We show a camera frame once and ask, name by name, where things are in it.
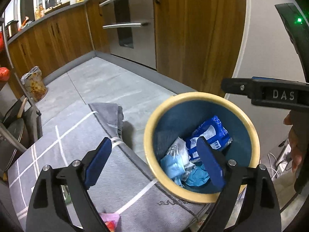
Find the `gray plaid cloth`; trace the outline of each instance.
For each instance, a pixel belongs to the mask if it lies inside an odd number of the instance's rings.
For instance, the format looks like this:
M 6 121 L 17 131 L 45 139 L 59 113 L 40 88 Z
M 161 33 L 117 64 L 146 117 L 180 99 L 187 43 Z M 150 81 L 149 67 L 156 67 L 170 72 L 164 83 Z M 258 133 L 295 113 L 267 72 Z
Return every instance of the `gray plaid cloth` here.
M 112 153 L 97 181 L 88 190 L 98 212 L 120 212 L 117 231 L 182 231 L 196 222 L 209 204 L 194 204 L 167 192 L 144 163 L 121 140 L 122 108 L 112 103 L 74 103 L 49 121 L 44 136 L 9 169 L 13 206 L 22 228 L 27 207 L 42 167 L 65 167 L 97 148 L 104 137 L 112 140 Z M 132 198 L 140 198 L 132 205 Z M 72 223 L 81 226 L 72 204 Z

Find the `oven window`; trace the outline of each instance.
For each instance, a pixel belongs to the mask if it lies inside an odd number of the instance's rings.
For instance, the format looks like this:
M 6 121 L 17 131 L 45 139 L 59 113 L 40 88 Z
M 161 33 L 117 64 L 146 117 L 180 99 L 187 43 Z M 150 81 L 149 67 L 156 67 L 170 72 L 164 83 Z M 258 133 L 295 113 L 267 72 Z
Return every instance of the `oven window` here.
M 114 2 L 116 23 L 130 22 L 129 0 L 118 0 Z M 133 47 L 132 28 L 117 28 L 119 45 L 128 48 Z

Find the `gray baseboard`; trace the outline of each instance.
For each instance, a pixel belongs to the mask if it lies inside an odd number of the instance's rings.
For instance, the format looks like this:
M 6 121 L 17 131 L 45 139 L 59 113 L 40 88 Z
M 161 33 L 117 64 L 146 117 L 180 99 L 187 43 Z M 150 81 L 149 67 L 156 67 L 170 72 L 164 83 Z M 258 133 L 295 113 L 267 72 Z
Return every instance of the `gray baseboard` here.
M 48 85 L 50 82 L 54 81 L 56 78 L 60 77 L 64 73 L 68 72 L 69 70 L 73 69 L 74 67 L 92 59 L 95 57 L 95 51 L 90 51 L 85 55 L 82 55 L 70 63 L 62 66 L 61 68 L 55 70 L 53 73 L 49 74 L 46 78 L 43 79 L 45 85 Z
M 186 86 L 182 83 L 179 83 L 176 80 L 173 80 L 169 77 L 166 77 L 160 73 L 158 73 L 157 71 L 147 68 L 146 66 L 134 63 L 132 61 L 123 59 L 121 57 L 118 56 L 114 56 L 111 54 L 106 54 L 103 52 L 98 52 L 95 51 L 95 55 L 97 57 L 100 57 L 108 62 L 111 62 L 113 64 L 116 64 L 128 71 L 131 71 L 155 84 L 158 84 L 176 94 L 180 94 L 180 93 L 185 93 L 185 92 L 191 92 L 191 91 L 196 91 L 194 89 L 192 89 L 189 86 Z

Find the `blue gripper pad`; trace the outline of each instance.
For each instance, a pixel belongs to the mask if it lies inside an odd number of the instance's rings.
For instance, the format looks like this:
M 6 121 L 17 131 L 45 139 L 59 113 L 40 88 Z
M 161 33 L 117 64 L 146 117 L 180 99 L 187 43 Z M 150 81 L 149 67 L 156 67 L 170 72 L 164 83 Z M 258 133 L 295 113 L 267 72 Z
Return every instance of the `blue gripper pad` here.
M 225 186 L 223 169 L 214 157 L 211 146 L 204 139 L 203 137 L 197 139 L 197 153 L 209 174 L 212 184 L 222 189 Z
M 104 138 L 95 150 L 96 153 L 85 171 L 85 187 L 89 189 L 94 186 L 112 152 L 112 141 Z

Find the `metal screw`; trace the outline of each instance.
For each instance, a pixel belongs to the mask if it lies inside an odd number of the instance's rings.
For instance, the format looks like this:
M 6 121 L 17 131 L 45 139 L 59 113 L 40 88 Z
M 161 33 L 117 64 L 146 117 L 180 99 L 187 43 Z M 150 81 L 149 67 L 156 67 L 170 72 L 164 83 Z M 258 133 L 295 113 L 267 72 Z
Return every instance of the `metal screw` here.
M 259 164 L 259 168 L 262 170 L 266 170 L 266 166 L 264 164 Z
M 79 165 L 80 165 L 80 160 L 75 160 L 75 161 L 72 162 L 73 167 L 77 167 Z
M 234 160 L 234 159 L 229 159 L 228 160 L 228 164 L 230 165 L 230 166 L 236 166 L 236 160 Z
M 49 170 L 49 168 L 50 168 L 50 166 L 49 166 L 49 165 L 45 165 L 45 166 L 43 167 L 43 171 L 48 171 L 48 170 Z

